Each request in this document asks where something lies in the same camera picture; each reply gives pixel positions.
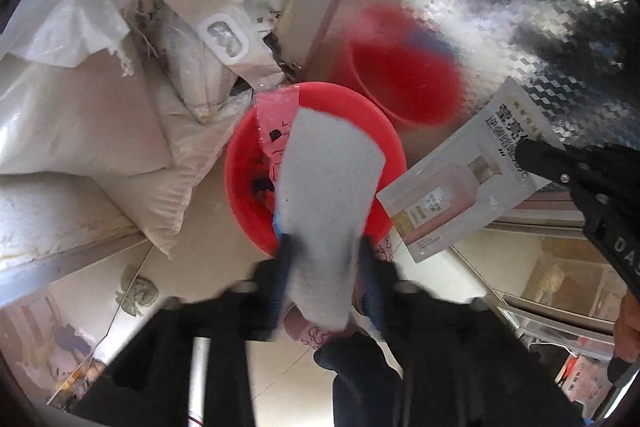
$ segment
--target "human hand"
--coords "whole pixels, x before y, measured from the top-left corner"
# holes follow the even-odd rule
[[[613,327],[614,355],[626,362],[640,359],[640,304],[627,292],[620,302],[620,316]]]

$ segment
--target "pink bottle image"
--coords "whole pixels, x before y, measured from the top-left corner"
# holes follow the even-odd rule
[[[402,205],[407,206],[392,221],[405,244],[429,235],[472,207],[480,185],[501,174],[497,162],[487,152],[482,153],[469,165],[445,165],[403,198]],[[415,200],[418,194],[423,196]]]

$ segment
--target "red bucket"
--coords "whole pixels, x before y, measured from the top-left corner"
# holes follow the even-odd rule
[[[452,49],[442,36],[392,6],[370,6],[360,13],[331,81],[365,95],[400,129],[447,124],[463,102]]]
[[[378,144],[386,163],[378,190],[406,171],[404,150],[395,129],[373,103],[357,92],[327,82],[305,82],[300,86],[300,106],[327,112],[350,121]],[[242,231],[263,252],[278,245],[273,232],[273,214],[259,201],[252,184],[260,175],[264,154],[260,148],[256,109],[238,124],[229,142],[225,161],[226,199]],[[379,242],[391,229],[391,220],[378,200],[374,200],[364,233]]]

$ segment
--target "blue jeans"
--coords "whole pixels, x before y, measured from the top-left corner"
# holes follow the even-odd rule
[[[400,375],[389,367],[378,343],[356,333],[324,344],[314,353],[316,363],[334,378],[335,427],[393,425]]]

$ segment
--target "white paper package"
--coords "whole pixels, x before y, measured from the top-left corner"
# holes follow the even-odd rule
[[[255,90],[284,79],[270,49],[255,33],[244,0],[162,0],[191,26],[235,74]]]
[[[529,95],[508,79],[491,102],[377,197],[414,261],[449,247],[524,201],[548,180],[524,171],[517,143],[562,148]]]
[[[159,9],[154,21],[152,41],[166,60],[169,79],[193,116],[206,123],[225,102],[238,76],[169,7]]]

